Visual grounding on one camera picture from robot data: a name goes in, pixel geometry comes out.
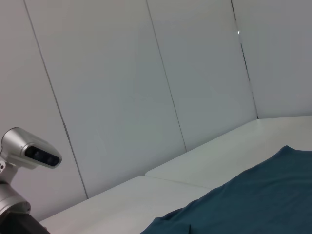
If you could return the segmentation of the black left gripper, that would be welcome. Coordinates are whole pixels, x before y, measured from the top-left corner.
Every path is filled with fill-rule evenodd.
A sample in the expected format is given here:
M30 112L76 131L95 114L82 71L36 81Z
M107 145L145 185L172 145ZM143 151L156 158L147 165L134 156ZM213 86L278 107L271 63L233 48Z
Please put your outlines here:
M30 214L10 213L0 224L0 234L51 234Z

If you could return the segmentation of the teal t-shirt with FREE print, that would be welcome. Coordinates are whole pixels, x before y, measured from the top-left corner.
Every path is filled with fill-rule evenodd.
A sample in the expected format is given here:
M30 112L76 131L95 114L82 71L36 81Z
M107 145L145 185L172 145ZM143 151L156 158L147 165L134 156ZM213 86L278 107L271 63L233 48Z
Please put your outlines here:
M312 234L312 151L284 146L141 234Z

